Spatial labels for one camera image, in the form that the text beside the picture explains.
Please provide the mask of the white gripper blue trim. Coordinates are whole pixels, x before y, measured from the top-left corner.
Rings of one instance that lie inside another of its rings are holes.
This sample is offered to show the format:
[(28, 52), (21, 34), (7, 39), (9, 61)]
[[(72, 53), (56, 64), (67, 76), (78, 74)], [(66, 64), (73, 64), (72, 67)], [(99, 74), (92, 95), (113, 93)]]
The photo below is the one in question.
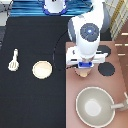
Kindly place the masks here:
[(106, 53), (97, 51), (92, 60), (85, 61), (76, 51), (76, 47), (70, 47), (66, 53), (66, 65), (67, 68), (77, 67), (78, 69), (89, 69), (96, 63), (104, 63), (106, 57)]

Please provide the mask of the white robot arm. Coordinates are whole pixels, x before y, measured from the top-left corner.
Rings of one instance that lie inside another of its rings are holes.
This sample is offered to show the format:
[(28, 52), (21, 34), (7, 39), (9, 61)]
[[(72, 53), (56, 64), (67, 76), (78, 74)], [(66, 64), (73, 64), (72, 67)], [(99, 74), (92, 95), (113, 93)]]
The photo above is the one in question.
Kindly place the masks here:
[(106, 25), (104, 0), (91, 0), (93, 10), (68, 21), (68, 35), (74, 43), (66, 53), (66, 64), (104, 63), (106, 55), (98, 52), (100, 32)]

